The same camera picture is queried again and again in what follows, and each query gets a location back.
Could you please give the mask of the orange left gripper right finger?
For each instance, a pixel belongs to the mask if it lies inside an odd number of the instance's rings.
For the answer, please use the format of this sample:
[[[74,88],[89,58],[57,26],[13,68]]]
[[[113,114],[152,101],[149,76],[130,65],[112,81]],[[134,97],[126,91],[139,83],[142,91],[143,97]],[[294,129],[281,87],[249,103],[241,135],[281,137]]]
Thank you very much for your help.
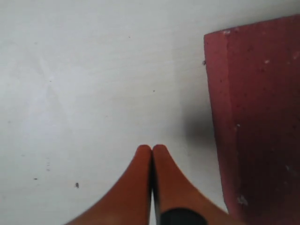
[[[153,194],[160,225],[240,225],[205,197],[182,173],[164,145],[155,145]]]

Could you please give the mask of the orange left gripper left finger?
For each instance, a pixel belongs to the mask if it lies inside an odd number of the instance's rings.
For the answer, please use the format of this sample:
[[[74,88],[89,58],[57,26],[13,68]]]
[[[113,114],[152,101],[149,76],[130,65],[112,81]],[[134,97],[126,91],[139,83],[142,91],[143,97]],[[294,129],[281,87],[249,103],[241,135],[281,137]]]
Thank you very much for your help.
[[[147,225],[151,205],[152,150],[140,145],[112,188],[68,225]]]

